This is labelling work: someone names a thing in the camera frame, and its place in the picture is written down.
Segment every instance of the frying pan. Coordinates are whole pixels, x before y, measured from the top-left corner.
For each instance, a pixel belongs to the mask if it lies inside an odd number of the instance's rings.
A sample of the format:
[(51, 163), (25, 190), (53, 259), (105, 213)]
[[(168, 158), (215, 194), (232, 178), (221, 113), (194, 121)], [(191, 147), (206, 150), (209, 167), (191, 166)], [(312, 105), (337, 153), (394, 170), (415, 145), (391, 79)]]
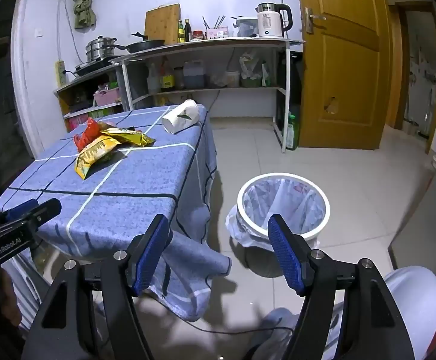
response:
[(120, 50), (127, 50), (129, 53), (133, 54), (133, 53), (137, 53), (138, 51), (144, 51), (155, 47), (164, 46), (164, 39), (156, 39), (156, 40), (149, 41), (147, 35), (141, 35), (139, 32), (132, 35), (143, 38), (143, 41), (128, 44), (127, 46), (121, 46), (119, 44), (111, 44), (109, 45), (109, 47), (116, 47), (117, 49)]

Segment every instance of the gold snack bag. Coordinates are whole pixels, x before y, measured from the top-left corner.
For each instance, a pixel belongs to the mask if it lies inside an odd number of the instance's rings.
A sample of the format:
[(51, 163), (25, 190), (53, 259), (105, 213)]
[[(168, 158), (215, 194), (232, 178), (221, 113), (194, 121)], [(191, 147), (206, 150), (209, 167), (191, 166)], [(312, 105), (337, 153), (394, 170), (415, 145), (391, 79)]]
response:
[(153, 143), (156, 139), (150, 138), (147, 135), (144, 135), (141, 131), (134, 130), (123, 130), (117, 127), (107, 128), (106, 130), (100, 131), (102, 134), (108, 135), (110, 137), (116, 138), (121, 143), (134, 143), (138, 146), (146, 146), (150, 143)]
[(84, 180), (91, 165), (112, 151), (119, 141), (107, 135), (100, 135), (79, 153), (74, 164), (74, 170)]

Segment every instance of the screw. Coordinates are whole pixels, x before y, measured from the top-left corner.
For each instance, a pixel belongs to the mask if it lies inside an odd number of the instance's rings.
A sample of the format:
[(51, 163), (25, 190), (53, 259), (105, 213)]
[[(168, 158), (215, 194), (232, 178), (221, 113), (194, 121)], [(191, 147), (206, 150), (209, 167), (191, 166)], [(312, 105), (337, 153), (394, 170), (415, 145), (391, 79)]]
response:
[(74, 261), (73, 259), (69, 259), (68, 261), (65, 262), (65, 269), (73, 269), (76, 266), (76, 261)]
[(113, 258), (115, 260), (122, 260), (123, 258), (126, 258), (126, 252), (124, 250), (118, 250), (113, 254)]
[(324, 252), (319, 249), (313, 249), (311, 251), (311, 257), (317, 260), (321, 260), (324, 257)]
[(373, 268), (374, 266), (373, 261), (371, 261), (370, 259), (362, 259), (361, 265), (368, 269)]

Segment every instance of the white trash bin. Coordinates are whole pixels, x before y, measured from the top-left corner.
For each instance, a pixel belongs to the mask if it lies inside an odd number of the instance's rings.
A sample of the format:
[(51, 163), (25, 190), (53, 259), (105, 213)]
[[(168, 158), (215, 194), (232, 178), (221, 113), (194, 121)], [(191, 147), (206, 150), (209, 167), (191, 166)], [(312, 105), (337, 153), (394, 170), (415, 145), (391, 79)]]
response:
[(330, 203), (310, 180), (291, 173), (267, 173), (243, 185), (226, 217), (226, 227), (244, 247), (273, 251), (267, 230), (273, 214), (281, 214), (291, 232), (316, 249), (318, 235), (330, 217)]

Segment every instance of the electric kettle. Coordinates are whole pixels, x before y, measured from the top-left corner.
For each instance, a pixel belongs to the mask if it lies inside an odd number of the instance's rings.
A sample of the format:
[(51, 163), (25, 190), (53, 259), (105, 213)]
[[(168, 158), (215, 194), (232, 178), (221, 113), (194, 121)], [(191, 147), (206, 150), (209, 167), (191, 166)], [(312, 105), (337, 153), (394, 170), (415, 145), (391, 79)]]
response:
[[(293, 26), (291, 8), (286, 4), (262, 3), (255, 8), (258, 12), (258, 34), (260, 38), (284, 38), (284, 32)], [(283, 27), (280, 11), (288, 14), (288, 25)]]

